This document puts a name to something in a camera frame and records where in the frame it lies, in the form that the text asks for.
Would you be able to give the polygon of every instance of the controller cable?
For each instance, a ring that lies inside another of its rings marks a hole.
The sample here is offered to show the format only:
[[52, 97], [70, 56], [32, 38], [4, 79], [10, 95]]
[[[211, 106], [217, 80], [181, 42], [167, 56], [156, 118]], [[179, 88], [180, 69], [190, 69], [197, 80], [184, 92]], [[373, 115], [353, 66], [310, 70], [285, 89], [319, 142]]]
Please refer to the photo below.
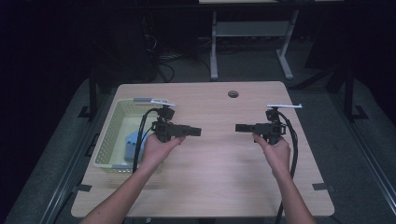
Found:
[[[144, 131], [144, 128], [145, 128], [146, 119], [147, 119], [149, 113], [152, 112], [152, 111], [158, 112], [159, 109], [151, 108], [150, 110], [148, 110], [148, 112], [146, 112], [146, 114], [143, 115], [142, 120], [140, 121], [140, 127], [139, 127], [139, 131], [137, 133], [137, 139], [136, 139], [136, 147], [134, 148], [134, 165], [133, 165], [133, 168], [132, 168], [132, 173], [134, 173], [137, 170], [137, 163], [138, 163], [138, 159], [139, 159], [140, 148], [142, 147], [142, 142], [143, 142], [142, 141], [142, 139], [143, 139], [142, 135], [143, 135], [143, 131]], [[149, 132], [150, 129], [148, 129], [146, 131], [144, 136], [147, 135], [147, 133]]]
[[[289, 128], [290, 135], [291, 135], [291, 141], [293, 143], [293, 158], [291, 161], [291, 167], [290, 167], [290, 175], [291, 178], [294, 177], [294, 173], [296, 170], [296, 165], [297, 165], [297, 158], [298, 158], [298, 138], [297, 138], [297, 133], [294, 131], [293, 127], [291, 126], [290, 120], [286, 118], [285, 115], [283, 115], [281, 112], [276, 111], [278, 115], [280, 115], [285, 121], [286, 124]], [[282, 218], [282, 213], [283, 213], [283, 203], [280, 203], [279, 209], [277, 210], [277, 216], [276, 216], [276, 222], [275, 224], [278, 224], [280, 222], [280, 219]]]

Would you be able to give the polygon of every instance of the blue object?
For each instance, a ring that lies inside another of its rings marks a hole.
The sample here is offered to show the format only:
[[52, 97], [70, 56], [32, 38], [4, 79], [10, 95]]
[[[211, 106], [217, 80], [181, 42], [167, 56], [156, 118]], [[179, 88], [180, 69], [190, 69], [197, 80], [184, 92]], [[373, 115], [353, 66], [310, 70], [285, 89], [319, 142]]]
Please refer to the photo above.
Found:
[[[139, 134], [139, 131], [135, 131], [135, 132], [129, 134], [128, 136], [126, 136], [126, 138], [125, 138], [125, 145], [126, 145], [125, 155], [124, 155], [125, 161], [134, 162], [134, 152], [136, 150], [136, 142], [137, 142], [138, 134]], [[147, 137], [145, 136], [142, 141], [142, 147], [140, 148], [139, 157], [137, 159], [139, 162], [142, 161], [143, 151], [144, 151], [145, 144], [146, 144], [146, 139], [147, 139]]]

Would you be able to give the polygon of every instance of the forearm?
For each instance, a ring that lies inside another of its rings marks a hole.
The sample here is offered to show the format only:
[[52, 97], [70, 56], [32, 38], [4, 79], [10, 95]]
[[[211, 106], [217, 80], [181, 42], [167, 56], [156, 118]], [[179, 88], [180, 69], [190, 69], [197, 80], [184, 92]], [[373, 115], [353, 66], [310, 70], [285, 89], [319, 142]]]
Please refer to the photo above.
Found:
[[276, 181], [282, 195], [282, 203], [288, 223], [317, 223], [306, 207], [300, 191], [295, 186], [290, 175], [282, 175]]
[[151, 168], [138, 169], [81, 223], [121, 223], [152, 175]]

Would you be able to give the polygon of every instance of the hole in table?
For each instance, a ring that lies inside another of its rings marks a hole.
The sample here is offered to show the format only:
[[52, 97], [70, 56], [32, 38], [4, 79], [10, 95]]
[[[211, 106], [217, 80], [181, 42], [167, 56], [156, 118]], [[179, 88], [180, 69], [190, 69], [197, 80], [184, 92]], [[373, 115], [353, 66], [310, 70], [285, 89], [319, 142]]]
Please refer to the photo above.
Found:
[[231, 98], [236, 98], [239, 96], [239, 93], [237, 91], [229, 91], [228, 96], [230, 96]]

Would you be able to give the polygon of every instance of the white basket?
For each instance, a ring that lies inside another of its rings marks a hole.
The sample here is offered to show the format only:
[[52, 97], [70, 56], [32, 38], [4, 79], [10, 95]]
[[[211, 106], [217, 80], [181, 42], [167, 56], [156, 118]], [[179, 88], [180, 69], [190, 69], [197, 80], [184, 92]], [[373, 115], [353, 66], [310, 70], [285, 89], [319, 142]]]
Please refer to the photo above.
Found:
[[[93, 165], [103, 168], [110, 173], [132, 172], [133, 163], [124, 159], [125, 137], [137, 131], [143, 115], [151, 108], [161, 108], [161, 105], [152, 104], [151, 98], [133, 98], [118, 100], [110, 122], [105, 129], [105, 136], [97, 145], [99, 149], [95, 155]], [[148, 114], [145, 130], [157, 119], [154, 112]]]

